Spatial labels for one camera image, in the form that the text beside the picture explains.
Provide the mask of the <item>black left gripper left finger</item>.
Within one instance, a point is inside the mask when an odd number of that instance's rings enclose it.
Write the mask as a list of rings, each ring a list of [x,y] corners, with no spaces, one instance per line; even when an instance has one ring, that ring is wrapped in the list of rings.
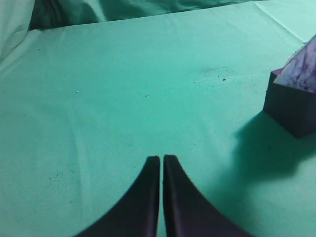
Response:
[[[148,157],[120,200],[78,237],[155,237],[160,193],[160,159]]]

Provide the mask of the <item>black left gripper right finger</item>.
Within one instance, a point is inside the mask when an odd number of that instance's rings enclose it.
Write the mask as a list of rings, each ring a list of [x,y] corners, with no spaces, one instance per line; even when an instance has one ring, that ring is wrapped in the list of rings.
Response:
[[[249,237],[196,188],[175,155],[163,158],[163,212],[168,237]]]

